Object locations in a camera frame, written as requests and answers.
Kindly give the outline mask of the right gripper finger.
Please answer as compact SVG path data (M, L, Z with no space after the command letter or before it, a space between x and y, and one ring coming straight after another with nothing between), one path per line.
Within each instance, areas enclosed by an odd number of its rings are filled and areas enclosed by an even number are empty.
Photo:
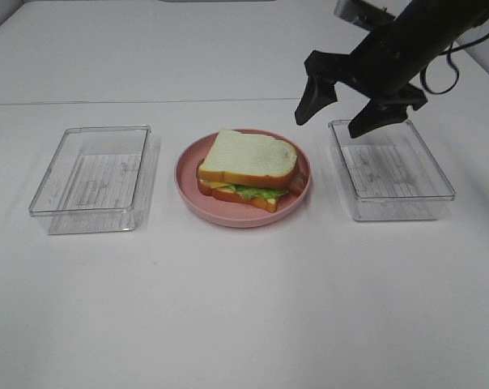
M359 138L377 128L404 122L407 119L405 105L383 105L370 100L365 107L350 121L350 137Z
M320 110L338 101L335 84L335 80L323 75L308 76L304 93L295 111L298 126L304 125Z

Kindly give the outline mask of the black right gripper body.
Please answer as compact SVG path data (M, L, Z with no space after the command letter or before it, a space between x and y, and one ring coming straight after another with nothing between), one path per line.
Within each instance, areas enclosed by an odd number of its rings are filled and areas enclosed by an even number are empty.
M349 54L312 51L307 76L323 75L383 105L420 109L427 101L411 80L464 32L489 19L489 1L412 1L385 26L368 31Z

